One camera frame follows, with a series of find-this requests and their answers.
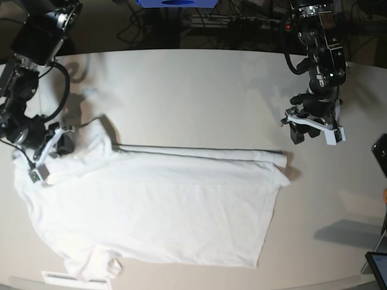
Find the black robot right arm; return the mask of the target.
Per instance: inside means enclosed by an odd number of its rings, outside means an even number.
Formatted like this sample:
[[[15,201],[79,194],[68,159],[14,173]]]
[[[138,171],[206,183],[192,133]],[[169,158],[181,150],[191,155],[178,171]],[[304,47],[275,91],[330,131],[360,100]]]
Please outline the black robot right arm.
[[[12,144],[42,152],[54,130],[46,127],[65,106],[70,94],[70,76],[55,57],[82,11],[79,1],[17,1],[28,16],[11,44],[14,56],[1,74],[1,136]],[[48,116],[28,117],[27,102],[39,86],[39,67],[58,69],[65,89],[56,110]]]

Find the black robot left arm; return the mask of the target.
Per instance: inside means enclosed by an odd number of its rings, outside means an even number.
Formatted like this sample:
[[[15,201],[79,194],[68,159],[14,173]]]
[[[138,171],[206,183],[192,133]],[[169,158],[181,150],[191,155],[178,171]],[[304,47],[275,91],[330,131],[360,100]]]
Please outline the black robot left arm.
[[[285,33],[289,21],[296,22],[300,43],[306,49],[306,58],[293,65],[286,44]],[[324,134],[326,143],[335,146],[346,140],[339,123],[342,100],[340,86],[346,81],[346,61],[334,21],[332,1],[291,1],[290,10],[280,24],[281,48],[290,71],[295,75],[307,73],[309,85],[304,93],[290,99],[291,108],[281,120],[290,128],[295,144]]]

